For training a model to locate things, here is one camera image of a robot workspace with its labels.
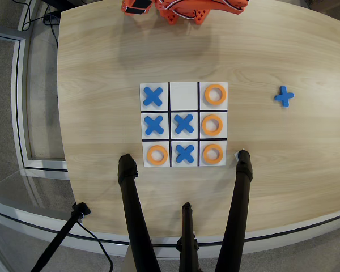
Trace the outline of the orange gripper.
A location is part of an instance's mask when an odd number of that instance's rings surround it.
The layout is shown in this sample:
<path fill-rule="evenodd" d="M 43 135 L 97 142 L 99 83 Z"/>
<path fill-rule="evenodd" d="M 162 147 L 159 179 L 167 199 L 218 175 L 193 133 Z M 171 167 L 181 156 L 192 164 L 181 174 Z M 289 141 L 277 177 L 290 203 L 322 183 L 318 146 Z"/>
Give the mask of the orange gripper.
<path fill-rule="evenodd" d="M 151 0 L 123 0 L 121 10 L 128 15 L 142 15 L 149 12 L 152 4 Z"/>

